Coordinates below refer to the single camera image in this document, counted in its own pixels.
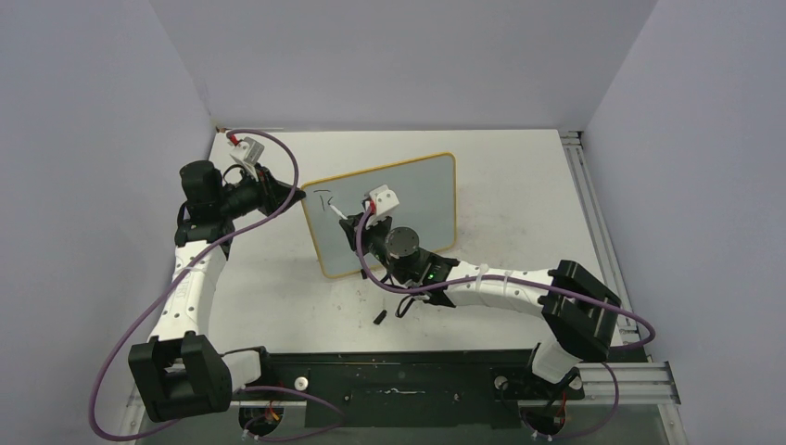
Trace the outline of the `black whiteboard marker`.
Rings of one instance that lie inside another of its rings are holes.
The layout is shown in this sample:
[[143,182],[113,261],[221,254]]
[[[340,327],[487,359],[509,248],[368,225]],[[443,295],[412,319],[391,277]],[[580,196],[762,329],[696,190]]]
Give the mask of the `black whiteboard marker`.
[[348,218],[348,217],[347,217],[347,216],[346,216],[346,215],[345,215],[345,214],[344,214],[344,213],[343,213],[343,212],[342,212],[342,211],[341,211],[341,210],[340,210],[338,207],[336,207],[335,205],[333,205],[333,204],[329,204],[329,205],[328,205],[328,207],[330,208],[330,210],[331,210],[333,213],[335,213],[335,214],[336,214],[336,216],[337,216],[337,217],[338,217],[340,220],[346,220],[346,219]]

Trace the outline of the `yellow-framed whiteboard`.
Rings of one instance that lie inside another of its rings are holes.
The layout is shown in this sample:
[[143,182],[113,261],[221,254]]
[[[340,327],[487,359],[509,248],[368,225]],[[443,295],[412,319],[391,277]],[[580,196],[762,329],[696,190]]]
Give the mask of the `yellow-framed whiteboard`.
[[409,226],[420,246],[431,251],[453,247],[457,231],[456,159],[449,152],[339,174],[304,184],[301,201],[322,273],[339,278],[361,266],[350,251],[333,204],[346,216],[363,212],[364,196],[387,184],[399,198],[393,225]]

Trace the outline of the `black marker cap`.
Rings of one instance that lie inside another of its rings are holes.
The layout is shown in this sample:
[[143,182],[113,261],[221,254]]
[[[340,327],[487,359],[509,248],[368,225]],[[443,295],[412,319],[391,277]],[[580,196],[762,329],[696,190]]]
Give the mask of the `black marker cap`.
[[380,325],[387,317],[387,311],[382,310],[378,313],[378,315],[374,318],[373,323],[375,325]]

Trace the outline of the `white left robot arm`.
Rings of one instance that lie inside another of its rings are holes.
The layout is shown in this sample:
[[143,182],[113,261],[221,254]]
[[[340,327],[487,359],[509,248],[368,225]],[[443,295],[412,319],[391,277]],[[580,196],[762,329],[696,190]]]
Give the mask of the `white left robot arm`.
[[271,216],[306,196],[260,164],[243,169],[235,184],[227,184],[208,160],[182,167],[180,178],[185,201],[174,237],[174,288],[148,340],[133,345],[128,355],[155,423],[224,412],[241,388],[256,400],[275,390],[276,373],[261,364],[264,349],[219,353],[208,339],[209,315],[229,260],[235,219],[255,210]]

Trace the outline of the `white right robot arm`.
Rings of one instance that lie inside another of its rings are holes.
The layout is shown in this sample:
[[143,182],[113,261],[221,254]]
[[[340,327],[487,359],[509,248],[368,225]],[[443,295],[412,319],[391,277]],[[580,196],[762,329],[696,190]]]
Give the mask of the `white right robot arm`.
[[516,271],[475,265],[421,248],[409,227],[390,218],[369,227],[361,215],[341,216],[338,224],[360,261],[372,255],[386,274],[377,284],[426,304],[477,306],[519,312],[550,328],[534,349],[524,372],[527,390],[547,397],[580,362],[604,362],[612,348],[620,298],[575,261],[553,269]]

